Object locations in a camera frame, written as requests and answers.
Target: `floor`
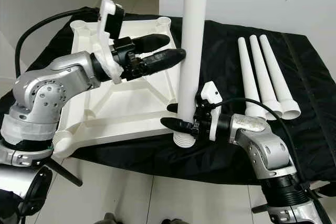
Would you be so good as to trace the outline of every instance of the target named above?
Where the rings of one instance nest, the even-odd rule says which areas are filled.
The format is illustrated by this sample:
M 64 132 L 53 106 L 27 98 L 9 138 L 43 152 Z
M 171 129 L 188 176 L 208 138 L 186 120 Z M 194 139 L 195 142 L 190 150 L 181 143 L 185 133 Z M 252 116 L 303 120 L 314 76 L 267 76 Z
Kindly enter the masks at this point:
M 159 12 L 159 0 L 113 1 L 129 13 Z M 265 203 L 260 186 L 150 176 L 75 158 L 62 164 L 83 180 L 83 186 L 54 174 L 43 209 L 26 223 L 92 224 L 106 212 L 114 212 L 124 224 L 160 224 L 165 218 L 181 218 L 190 224 L 271 223 L 266 213 L 251 213 L 251 207 Z M 334 201 L 325 202 L 332 210 Z

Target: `white cylindrical connector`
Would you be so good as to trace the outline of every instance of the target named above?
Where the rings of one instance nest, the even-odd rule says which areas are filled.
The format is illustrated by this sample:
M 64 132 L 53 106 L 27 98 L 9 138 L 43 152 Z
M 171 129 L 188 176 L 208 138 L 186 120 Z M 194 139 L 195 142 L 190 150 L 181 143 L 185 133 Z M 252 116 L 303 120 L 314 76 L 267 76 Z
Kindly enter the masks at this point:
M 250 58 L 248 56 L 245 39 L 243 37 L 240 37 L 238 39 L 238 49 L 245 97 L 259 102 L 260 100 L 256 81 L 254 79 Z M 246 102 L 245 115 L 256 116 L 262 119 L 266 119 L 265 110 L 262 107 L 250 102 Z
M 250 36 L 250 44 L 253 55 L 253 62 L 256 69 L 258 86 L 261 96 L 261 101 L 264 105 L 272 109 L 279 117 L 282 116 L 281 104 L 277 101 L 271 80 L 269 79 L 266 65 L 261 54 L 257 36 Z M 267 120 L 275 120 L 271 113 L 266 111 Z
M 282 118 L 285 120 L 297 118 L 301 114 L 299 105 L 293 100 L 268 39 L 266 35 L 261 35 L 259 38 L 273 87 L 282 107 Z
M 195 95 L 200 75 L 206 0 L 184 0 L 182 48 L 186 57 L 181 62 L 177 117 L 193 122 L 196 109 Z M 191 147 L 195 140 L 185 133 L 174 132 L 174 142 L 180 147 Z

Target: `white plastic pipe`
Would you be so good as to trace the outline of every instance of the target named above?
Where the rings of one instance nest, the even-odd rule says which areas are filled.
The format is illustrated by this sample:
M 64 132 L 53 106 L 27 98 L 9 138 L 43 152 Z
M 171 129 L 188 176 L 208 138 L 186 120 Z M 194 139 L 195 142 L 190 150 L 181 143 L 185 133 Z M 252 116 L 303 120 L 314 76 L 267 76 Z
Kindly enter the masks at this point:
M 243 37 L 240 37 L 238 39 L 238 49 L 245 97 L 260 102 L 250 58 L 248 56 L 245 39 Z M 266 119 L 265 110 L 262 107 L 250 102 L 246 102 L 245 115 L 256 116 L 262 119 Z
M 275 93 L 282 107 L 282 118 L 285 120 L 297 118 L 301 114 L 299 105 L 293 100 L 271 45 L 269 44 L 266 35 L 261 35 L 259 39 Z
M 257 36 L 250 36 L 250 44 L 253 55 L 253 62 L 256 69 L 258 86 L 261 96 L 261 101 L 264 105 L 272 109 L 279 117 L 282 116 L 281 104 L 277 101 L 271 80 L 269 79 L 266 65 L 261 54 Z M 268 111 L 266 111 L 267 120 L 275 120 Z
M 193 122 L 195 113 L 195 95 L 200 75 L 203 30 L 206 0 L 184 0 L 182 25 L 182 48 L 186 58 L 181 62 L 180 87 L 178 95 L 177 117 Z M 174 142 L 183 148 L 194 145 L 194 138 L 185 133 L 174 132 Z

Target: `cable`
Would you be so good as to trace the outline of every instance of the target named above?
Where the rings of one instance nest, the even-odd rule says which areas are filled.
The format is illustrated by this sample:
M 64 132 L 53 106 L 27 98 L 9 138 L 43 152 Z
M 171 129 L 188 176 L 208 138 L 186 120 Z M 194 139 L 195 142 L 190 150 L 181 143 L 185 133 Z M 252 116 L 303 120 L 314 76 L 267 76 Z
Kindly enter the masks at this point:
M 59 13 L 56 14 L 54 16 L 51 16 L 49 18 L 46 18 L 42 21 L 40 21 L 39 23 L 33 25 L 30 29 L 28 29 L 27 31 L 25 31 L 22 36 L 20 37 L 20 39 L 18 40 L 17 44 L 16 44 L 16 48 L 15 48 L 15 72 L 16 72 L 16 77 L 18 78 L 21 75 L 21 70 L 20 70 L 20 52 L 21 52 L 21 47 L 23 42 L 25 41 L 25 39 L 34 31 L 36 31 L 38 28 L 54 21 L 60 18 L 64 18 L 64 17 L 68 17 L 68 16 L 72 16 L 75 14 L 80 14 L 80 13 L 90 13 L 90 12 L 96 12 L 98 9 L 76 9 L 76 10 L 69 10 L 67 12 L 63 12 L 63 13 Z
M 293 139 L 292 139 L 292 137 L 291 137 L 291 135 L 289 133 L 288 128 L 283 123 L 282 119 L 272 109 L 270 109 L 266 105 L 262 104 L 261 102 L 249 99 L 249 98 L 231 98 L 231 99 L 228 99 L 226 101 L 214 104 L 213 108 L 218 107 L 218 106 L 222 106 L 222 105 L 227 104 L 227 103 L 232 103 L 232 102 L 251 102 L 251 103 L 254 103 L 254 104 L 256 104 L 256 105 L 264 108 L 269 113 L 271 113 L 272 116 L 275 117 L 275 119 L 281 124 L 281 127 L 283 128 L 283 130 L 285 131 L 285 134 L 287 135 L 288 142 L 289 142 L 290 147 L 292 149 L 292 153 L 293 153 L 293 157 L 294 157 L 294 163 L 296 164 L 296 169 L 298 171 L 300 181 L 304 182 L 305 181 L 304 180 L 304 175 L 303 175 L 300 163 L 299 163 L 298 155 L 297 155 L 296 150 L 295 150 Z M 325 209 L 323 208 L 323 206 L 322 206 L 321 202 L 318 200 L 318 198 L 314 195 L 314 193 L 310 190 L 310 188 L 308 188 L 306 190 L 306 192 L 309 194 L 309 196 L 313 200 L 313 202 L 315 204 L 315 207 L 316 207 L 317 211 L 319 211 L 319 215 L 320 215 L 320 217 L 323 220 L 323 223 L 331 224 L 331 221 L 330 221 L 330 219 L 328 217 L 328 214 L 325 211 Z

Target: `vertical white pipe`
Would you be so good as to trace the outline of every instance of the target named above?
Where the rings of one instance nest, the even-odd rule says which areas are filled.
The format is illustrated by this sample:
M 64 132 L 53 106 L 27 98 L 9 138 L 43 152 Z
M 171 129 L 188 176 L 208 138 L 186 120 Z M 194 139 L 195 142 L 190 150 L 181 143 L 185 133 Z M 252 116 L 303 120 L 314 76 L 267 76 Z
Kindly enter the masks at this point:
M 188 122 L 193 122 L 196 108 L 205 9 L 206 0 L 184 0 L 182 48 L 186 50 L 186 58 L 181 63 L 177 117 Z M 180 147 L 188 148 L 195 140 L 189 134 L 174 132 L 174 142 Z
M 259 38 L 269 74 L 271 75 L 273 87 L 282 107 L 282 118 L 285 120 L 297 118 L 301 114 L 299 105 L 293 100 L 271 45 L 269 44 L 266 35 L 261 35 Z
M 253 62 L 256 69 L 258 86 L 261 96 L 261 101 L 264 105 L 272 109 L 279 117 L 282 116 L 281 104 L 277 101 L 271 80 L 269 79 L 267 68 L 261 54 L 257 36 L 250 36 L 250 44 L 253 55 Z M 266 111 L 267 120 L 275 120 L 269 112 Z
M 260 100 L 257 85 L 254 79 L 245 39 L 243 37 L 240 37 L 238 39 L 238 49 L 240 56 L 241 75 L 243 76 L 245 97 L 259 102 Z M 250 102 L 246 102 L 245 115 L 257 116 L 259 118 L 266 119 L 265 110 L 262 107 Z

